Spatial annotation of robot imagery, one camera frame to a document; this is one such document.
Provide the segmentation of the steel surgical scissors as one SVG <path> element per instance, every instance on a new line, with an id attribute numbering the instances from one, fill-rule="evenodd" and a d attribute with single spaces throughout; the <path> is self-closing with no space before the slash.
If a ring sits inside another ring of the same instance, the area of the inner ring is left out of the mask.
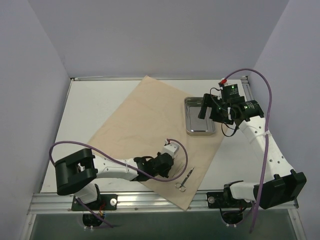
<path id="1" fill-rule="evenodd" d="M 179 189 L 180 192 L 184 193 L 186 191 L 186 187 L 185 187 L 185 183 L 187 182 L 187 180 L 189 179 L 189 177 L 191 176 L 191 174 L 194 171 L 194 167 L 188 172 L 188 174 L 186 175 L 186 177 L 183 179 L 182 182 L 177 182 L 175 184 L 175 188 Z"/>

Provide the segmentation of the steel instrument tray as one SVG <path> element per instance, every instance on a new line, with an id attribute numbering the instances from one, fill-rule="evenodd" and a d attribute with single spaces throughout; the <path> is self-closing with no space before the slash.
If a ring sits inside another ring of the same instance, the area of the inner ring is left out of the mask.
<path id="1" fill-rule="evenodd" d="M 199 119 L 202 97 L 186 97 L 184 99 L 185 128 L 191 136 L 211 136 L 215 133 L 215 123 L 210 119 L 211 109 L 207 108 L 205 119 Z M 186 116 L 186 107 L 189 110 L 189 118 Z"/>

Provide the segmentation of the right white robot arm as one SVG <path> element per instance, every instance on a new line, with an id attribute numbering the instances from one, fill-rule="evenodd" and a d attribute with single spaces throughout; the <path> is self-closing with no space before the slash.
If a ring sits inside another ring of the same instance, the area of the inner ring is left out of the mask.
<path id="1" fill-rule="evenodd" d="M 296 172 L 280 151 L 268 128 L 268 117 L 256 100 L 245 100 L 236 84 L 219 84 L 220 95 L 203 95 L 199 119 L 209 118 L 216 123 L 234 125 L 252 145 L 256 157 L 262 158 L 259 182 L 234 181 L 224 185 L 222 200 L 227 206 L 240 201 L 253 201 L 269 209 L 294 201 L 307 182 L 303 172 Z"/>

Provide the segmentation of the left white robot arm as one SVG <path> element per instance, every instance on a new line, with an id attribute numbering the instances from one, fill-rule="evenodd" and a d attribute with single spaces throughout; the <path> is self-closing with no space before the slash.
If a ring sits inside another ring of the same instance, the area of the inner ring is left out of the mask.
<path id="1" fill-rule="evenodd" d="M 123 179 L 130 182 L 146 182 L 152 177 L 169 177 L 179 150 L 173 144 L 165 145 L 156 157 L 135 157 L 112 161 L 84 148 L 55 163 L 57 194 L 74 194 L 90 210 L 100 206 L 99 188 L 94 179 Z"/>

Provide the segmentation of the beige wrapping cloth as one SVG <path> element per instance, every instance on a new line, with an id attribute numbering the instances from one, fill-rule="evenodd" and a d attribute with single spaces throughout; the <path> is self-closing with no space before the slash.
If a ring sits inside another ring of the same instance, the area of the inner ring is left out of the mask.
<path id="1" fill-rule="evenodd" d="M 188 93 L 145 76 L 124 102 L 89 140 L 89 144 L 115 159 L 151 156 L 161 151 L 166 139 L 182 143 L 169 176 L 176 177 L 180 163 L 194 167 L 180 192 L 176 181 L 153 179 L 143 185 L 187 210 L 217 153 L 224 135 L 189 135 L 186 131 L 184 100 Z"/>

